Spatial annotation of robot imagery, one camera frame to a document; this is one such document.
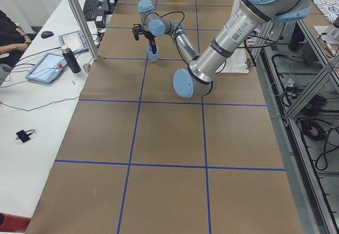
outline keyboard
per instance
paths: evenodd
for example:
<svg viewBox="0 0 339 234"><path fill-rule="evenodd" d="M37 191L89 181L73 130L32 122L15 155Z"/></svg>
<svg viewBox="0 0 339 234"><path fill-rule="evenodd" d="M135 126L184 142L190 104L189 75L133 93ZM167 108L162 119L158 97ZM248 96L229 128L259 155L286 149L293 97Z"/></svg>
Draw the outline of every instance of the keyboard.
<svg viewBox="0 0 339 234"><path fill-rule="evenodd" d="M94 21L99 0L85 0L83 13L86 21Z"/></svg>

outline black mouse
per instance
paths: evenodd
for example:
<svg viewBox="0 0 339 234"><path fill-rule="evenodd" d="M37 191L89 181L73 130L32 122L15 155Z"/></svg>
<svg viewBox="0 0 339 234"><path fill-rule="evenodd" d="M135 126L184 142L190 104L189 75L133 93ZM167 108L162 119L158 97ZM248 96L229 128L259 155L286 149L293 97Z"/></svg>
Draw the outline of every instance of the black mouse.
<svg viewBox="0 0 339 234"><path fill-rule="evenodd" d="M52 31L43 31L41 33L41 38L48 38L48 37L51 37L52 35L54 35Z"/></svg>

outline red cylinder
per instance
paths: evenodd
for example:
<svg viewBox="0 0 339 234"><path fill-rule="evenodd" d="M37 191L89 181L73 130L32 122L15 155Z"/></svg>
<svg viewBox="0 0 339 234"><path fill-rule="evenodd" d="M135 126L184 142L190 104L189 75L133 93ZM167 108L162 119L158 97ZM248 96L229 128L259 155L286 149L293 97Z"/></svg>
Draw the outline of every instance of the red cylinder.
<svg viewBox="0 0 339 234"><path fill-rule="evenodd" d="M0 213L0 232L25 233L31 218Z"/></svg>

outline person's hand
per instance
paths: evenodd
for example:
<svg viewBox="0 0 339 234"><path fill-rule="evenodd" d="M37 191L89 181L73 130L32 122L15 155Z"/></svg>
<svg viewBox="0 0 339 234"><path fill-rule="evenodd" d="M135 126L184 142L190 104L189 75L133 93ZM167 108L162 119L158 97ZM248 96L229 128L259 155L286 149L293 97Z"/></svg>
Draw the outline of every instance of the person's hand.
<svg viewBox="0 0 339 234"><path fill-rule="evenodd" d="M24 52L28 48L28 45L25 43L15 43L14 48L15 50Z"/></svg>
<svg viewBox="0 0 339 234"><path fill-rule="evenodd" d="M25 35L24 39L25 39L25 42L30 42L31 41L31 39L30 39L30 37L28 35Z"/></svg>

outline black bottle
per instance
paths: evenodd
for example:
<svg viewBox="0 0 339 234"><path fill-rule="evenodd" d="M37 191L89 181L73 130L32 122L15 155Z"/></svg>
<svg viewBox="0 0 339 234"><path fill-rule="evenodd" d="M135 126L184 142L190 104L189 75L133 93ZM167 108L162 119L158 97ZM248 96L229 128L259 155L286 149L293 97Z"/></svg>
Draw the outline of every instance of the black bottle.
<svg viewBox="0 0 339 234"><path fill-rule="evenodd" d="M65 60L70 67L71 71L76 74L81 71L81 68L78 64L78 61L76 61L76 58L71 51L71 49L67 45L63 45L61 47L61 50L63 51L63 56L65 57Z"/></svg>

